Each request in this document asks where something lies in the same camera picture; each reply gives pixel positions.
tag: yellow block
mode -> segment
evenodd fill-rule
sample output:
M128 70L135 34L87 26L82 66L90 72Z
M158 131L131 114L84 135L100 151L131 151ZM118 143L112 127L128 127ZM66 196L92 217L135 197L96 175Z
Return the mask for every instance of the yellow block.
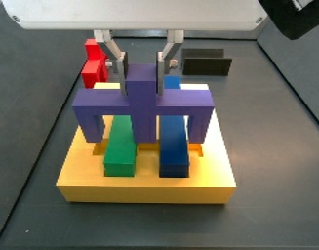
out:
M111 117L106 117L107 127L110 123ZM198 157L197 151L188 155L188 178L159 178L159 155L152 150L138 150L134 178L104 177L104 155L95 155L94 148L78 128L56 184L68 201L190 204L230 201L237 182L215 112L202 146L203 157Z

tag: table surface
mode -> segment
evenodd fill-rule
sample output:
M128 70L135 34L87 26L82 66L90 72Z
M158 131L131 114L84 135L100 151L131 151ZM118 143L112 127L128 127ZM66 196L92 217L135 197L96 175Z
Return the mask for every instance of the table surface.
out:
M164 42L118 40L130 63L155 63ZM238 182L230 203L68 203L55 183L78 127L74 90L0 249L319 247L319 127L313 116L257 42L187 40L184 48L223 48L234 59L227 77L183 76L183 83L207 83L214 95ZM182 75L182 70L171 74Z

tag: purple block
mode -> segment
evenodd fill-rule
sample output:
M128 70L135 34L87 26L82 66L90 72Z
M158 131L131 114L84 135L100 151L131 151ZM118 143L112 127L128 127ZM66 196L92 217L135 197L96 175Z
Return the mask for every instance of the purple block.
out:
M209 90L166 90L164 95L158 97L156 108L159 115L188 115L188 141L202 144L214 110L211 92Z
M102 115L130 114L130 102L120 90L79 89L72 108L88 143L102 142Z
M156 141L156 65L134 64L126 80L134 140L136 143Z
M120 90L79 89L72 107L86 140L102 142L102 115L131 116L138 143L155 142L156 115L188 115L188 141L203 143L214 109L210 91L167 89L156 96L155 64L131 65L126 82L127 96Z

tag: blue rectangular block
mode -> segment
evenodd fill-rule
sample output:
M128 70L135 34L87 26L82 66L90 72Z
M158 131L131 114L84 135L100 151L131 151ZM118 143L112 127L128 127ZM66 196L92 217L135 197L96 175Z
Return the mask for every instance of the blue rectangular block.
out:
M180 77L166 76L164 88L180 89ZM183 116L160 116L159 137L159 176L164 178L188 177L186 122Z

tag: green block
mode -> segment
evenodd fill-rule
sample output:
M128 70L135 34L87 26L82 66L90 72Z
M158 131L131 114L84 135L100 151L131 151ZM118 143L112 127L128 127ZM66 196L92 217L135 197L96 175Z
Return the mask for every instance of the green block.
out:
M104 175L132 177L136 144L134 142L132 121L128 115L114 116L110 142L104 154Z

